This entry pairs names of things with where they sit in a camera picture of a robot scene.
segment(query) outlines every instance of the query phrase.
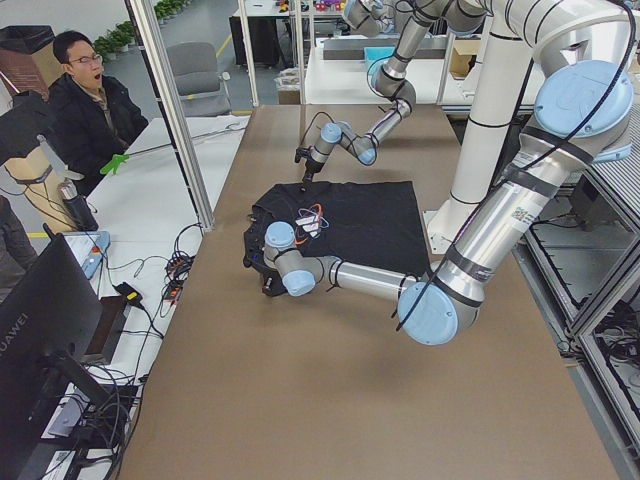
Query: computer monitor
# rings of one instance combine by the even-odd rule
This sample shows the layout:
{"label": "computer monitor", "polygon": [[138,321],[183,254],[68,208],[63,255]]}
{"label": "computer monitor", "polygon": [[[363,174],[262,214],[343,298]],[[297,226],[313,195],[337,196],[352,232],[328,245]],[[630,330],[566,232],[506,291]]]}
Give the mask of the computer monitor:
{"label": "computer monitor", "polygon": [[69,382],[108,396],[78,363],[101,312],[62,235],[0,305],[0,480],[21,477]]}

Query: man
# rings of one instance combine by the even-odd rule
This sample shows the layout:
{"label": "man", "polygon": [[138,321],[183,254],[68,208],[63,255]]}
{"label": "man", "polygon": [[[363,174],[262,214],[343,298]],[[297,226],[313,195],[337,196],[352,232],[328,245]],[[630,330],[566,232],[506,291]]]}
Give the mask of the man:
{"label": "man", "polygon": [[38,255],[9,201],[0,195],[0,302],[16,286]]}
{"label": "man", "polygon": [[102,180],[100,169],[114,154],[124,153],[149,122],[126,87],[103,75],[102,57],[86,36],[61,33],[53,54],[64,74],[49,88],[56,115],[50,140],[69,169],[84,175],[76,187],[88,195]]}

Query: black coat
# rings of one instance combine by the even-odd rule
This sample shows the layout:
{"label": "black coat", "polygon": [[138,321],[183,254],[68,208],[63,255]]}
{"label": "black coat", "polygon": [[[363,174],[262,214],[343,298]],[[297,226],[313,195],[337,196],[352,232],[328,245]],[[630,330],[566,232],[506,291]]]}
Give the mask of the black coat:
{"label": "black coat", "polygon": [[[149,122],[118,80],[104,76],[102,86],[118,136],[130,145]],[[85,176],[77,185],[80,193],[88,194],[102,179],[100,169],[125,147],[109,129],[100,105],[70,75],[65,73],[51,85],[49,105],[56,116],[48,137],[51,145],[70,170]]]}

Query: black plug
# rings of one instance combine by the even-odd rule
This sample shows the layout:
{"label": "black plug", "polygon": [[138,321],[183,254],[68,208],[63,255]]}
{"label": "black plug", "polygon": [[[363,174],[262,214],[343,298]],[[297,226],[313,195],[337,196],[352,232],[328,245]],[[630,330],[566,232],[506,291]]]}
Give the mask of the black plug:
{"label": "black plug", "polygon": [[122,282],[120,285],[114,285],[116,292],[120,295],[124,295],[129,302],[134,307],[142,308],[142,295],[135,288],[129,285],[127,282]]}

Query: gray chair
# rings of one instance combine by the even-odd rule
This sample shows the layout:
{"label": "gray chair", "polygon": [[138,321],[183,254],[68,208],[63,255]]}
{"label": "gray chair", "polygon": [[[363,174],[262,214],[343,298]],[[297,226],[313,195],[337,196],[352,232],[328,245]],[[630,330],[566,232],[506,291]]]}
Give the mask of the gray chair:
{"label": "gray chair", "polygon": [[231,112],[225,83],[230,77],[227,72],[218,73],[213,45],[205,42],[180,43],[167,48],[167,55],[185,116],[215,117]]}

